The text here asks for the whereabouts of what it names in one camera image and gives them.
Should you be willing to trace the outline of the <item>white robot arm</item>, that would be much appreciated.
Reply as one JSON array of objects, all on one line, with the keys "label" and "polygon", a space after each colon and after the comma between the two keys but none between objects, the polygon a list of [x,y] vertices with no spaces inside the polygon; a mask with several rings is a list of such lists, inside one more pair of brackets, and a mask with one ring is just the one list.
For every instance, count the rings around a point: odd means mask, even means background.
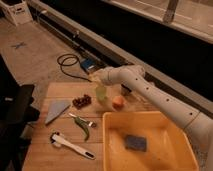
[{"label": "white robot arm", "polygon": [[121,84],[149,100],[176,126],[190,135],[197,145],[207,151],[205,171],[213,171],[213,119],[171,96],[145,79],[141,65],[105,67],[89,75],[92,82],[110,86]]}]

